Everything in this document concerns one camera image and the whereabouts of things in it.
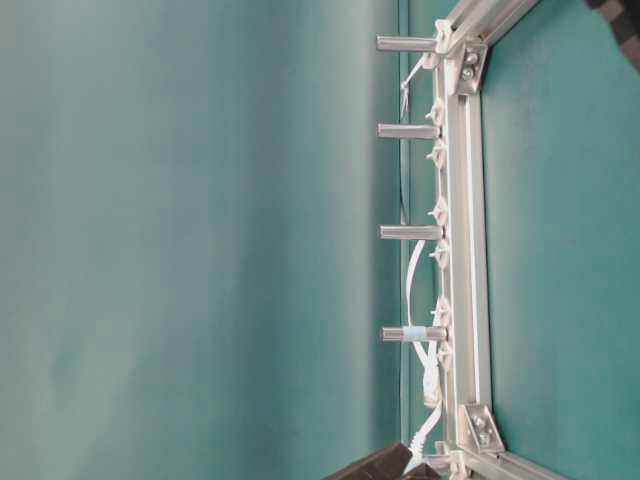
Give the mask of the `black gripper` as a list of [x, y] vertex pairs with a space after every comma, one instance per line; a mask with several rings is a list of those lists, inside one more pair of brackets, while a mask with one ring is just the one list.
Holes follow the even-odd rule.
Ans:
[[435, 479], [436, 471], [426, 464], [410, 467], [410, 450], [402, 443], [395, 443], [363, 457], [343, 469], [327, 476], [330, 480], [395, 480]]

